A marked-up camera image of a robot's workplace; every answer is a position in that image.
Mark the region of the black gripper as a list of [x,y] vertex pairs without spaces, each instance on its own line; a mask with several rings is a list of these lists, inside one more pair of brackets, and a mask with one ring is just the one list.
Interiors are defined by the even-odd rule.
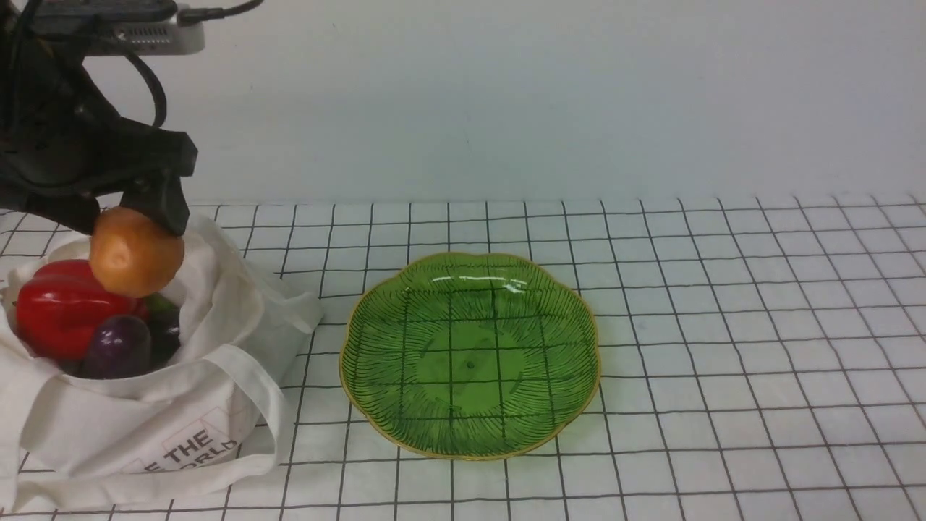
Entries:
[[2,178],[24,191],[1,190],[1,208],[90,235],[101,208],[84,197],[123,192],[122,207],[181,237],[190,217],[181,178],[198,150],[164,128],[166,93],[141,56],[101,40],[135,67],[155,109],[150,123],[119,113],[84,69],[92,40],[27,32],[2,43]]

